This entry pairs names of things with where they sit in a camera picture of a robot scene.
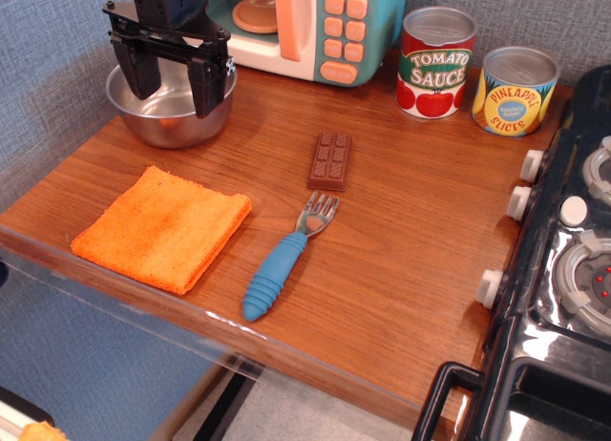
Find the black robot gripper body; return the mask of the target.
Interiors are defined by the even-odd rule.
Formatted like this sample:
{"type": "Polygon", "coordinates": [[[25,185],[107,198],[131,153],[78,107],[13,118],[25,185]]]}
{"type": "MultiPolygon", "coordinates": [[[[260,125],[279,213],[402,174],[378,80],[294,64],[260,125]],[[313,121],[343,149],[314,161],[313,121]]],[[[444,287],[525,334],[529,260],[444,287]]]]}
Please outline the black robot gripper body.
{"type": "Polygon", "coordinates": [[[110,35],[142,40],[157,58],[207,59],[229,72],[230,33],[208,16],[208,7],[209,0],[109,0],[103,11],[110,18],[110,35]]]}

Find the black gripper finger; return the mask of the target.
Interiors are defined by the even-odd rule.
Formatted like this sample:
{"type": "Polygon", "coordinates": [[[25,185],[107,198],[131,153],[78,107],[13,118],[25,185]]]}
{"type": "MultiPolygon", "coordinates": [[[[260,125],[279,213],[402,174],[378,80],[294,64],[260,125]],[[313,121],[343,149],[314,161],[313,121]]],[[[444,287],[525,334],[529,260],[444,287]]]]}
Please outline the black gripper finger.
{"type": "Polygon", "coordinates": [[[213,61],[193,58],[187,64],[197,118],[211,114],[224,101],[226,68],[213,61]]]}
{"type": "Polygon", "coordinates": [[[161,84],[158,58],[148,51],[142,40],[122,38],[112,33],[111,44],[133,95],[140,100],[150,97],[161,84]]]}

